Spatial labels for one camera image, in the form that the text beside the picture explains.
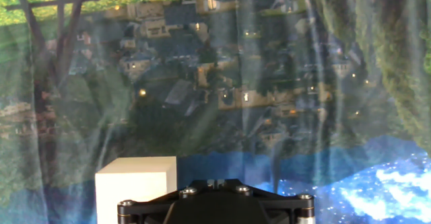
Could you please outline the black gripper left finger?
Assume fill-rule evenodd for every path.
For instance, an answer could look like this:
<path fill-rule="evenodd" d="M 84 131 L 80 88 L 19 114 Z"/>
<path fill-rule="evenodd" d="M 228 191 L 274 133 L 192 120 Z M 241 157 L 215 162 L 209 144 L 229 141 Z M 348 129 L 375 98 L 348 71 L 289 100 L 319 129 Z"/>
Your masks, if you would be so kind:
<path fill-rule="evenodd" d="M 118 224 L 144 223 L 148 215 L 167 213 L 178 200 L 213 190 L 215 180 L 194 180 L 188 186 L 147 202 L 122 200 L 117 204 Z"/>

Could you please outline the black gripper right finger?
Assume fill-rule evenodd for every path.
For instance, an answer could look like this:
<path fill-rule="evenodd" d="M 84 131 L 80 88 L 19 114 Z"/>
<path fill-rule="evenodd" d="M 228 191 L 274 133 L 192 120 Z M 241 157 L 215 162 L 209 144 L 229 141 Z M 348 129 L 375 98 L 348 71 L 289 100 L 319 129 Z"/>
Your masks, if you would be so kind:
<path fill-rule="evenodd" d="M 233 224 L 315 224 L 314 196 L 300 193 L 281 196 L 243 184 L 240 180 L 216 180 L 215 218 Z"/>

